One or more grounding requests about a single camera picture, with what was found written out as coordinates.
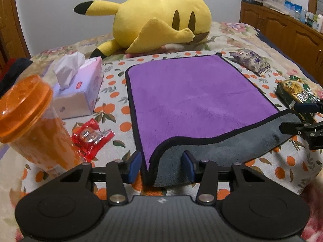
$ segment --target red snack wrapper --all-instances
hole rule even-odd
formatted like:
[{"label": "red snack wrapper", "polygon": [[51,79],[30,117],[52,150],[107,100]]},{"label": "red snack wrapper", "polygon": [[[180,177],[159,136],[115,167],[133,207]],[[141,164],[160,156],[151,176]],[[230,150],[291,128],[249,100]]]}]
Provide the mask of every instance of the red snack wrapper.
[{"label": "red snack wrapper", "polygon": [[73,133],[72,141],[80,149],[85,160],[91,162],[98,151],[113,137],[114,133],[111,130],[100,131],[98,122],[92,118]]}]

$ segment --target plastic cup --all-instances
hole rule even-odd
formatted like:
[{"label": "plastic cup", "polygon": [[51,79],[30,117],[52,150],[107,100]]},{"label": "plastic cup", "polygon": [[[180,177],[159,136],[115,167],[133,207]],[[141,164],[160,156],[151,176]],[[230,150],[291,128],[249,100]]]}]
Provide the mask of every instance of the plastic cup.
[{"label": "plastic cup", "polygon": [[52,98],[50,85],[38,75],[15,84],[0,99],[0,142],[57,177],[84,160],[51,105]]}]

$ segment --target white tissue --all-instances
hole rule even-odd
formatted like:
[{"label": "white tissue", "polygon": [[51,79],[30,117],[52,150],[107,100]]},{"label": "white tissue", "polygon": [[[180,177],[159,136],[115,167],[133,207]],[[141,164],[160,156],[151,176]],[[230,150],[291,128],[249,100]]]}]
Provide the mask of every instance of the white tissue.
[{"label": "white tissue", "polygon": [[54,73],[61,89],[69,87],[73,77],[84,63],[85,56],[79,52],[66,54],[56,63]]}]

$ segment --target yellow plush toy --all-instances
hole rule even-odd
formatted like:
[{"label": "yellow plush toy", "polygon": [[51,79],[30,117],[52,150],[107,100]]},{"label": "yellow plush toy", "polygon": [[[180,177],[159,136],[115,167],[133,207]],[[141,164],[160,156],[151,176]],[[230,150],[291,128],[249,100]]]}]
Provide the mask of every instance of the yellow plush toy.
[{"label": "yellow plush toy", "polygon": [[115,15],[113,40],[96,48],[90,57],[105,58],[121,48],[143,53],[169,43],[200,43],[211,28],[211,12],[203,0],[94,0],[74,8],[78,14]]}]

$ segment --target white bottle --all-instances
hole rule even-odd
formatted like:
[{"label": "white bottle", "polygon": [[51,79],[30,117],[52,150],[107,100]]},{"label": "white bottle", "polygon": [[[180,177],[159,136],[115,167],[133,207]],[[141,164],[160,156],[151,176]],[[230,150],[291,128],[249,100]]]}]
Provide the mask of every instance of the white bottle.
[{"label": "white bottle", "polygon": [[318,32],[321,32],[322,25],[323,25],[323,16],[321,14],[319,14],[318,15],[318,28],[317,28]]}]

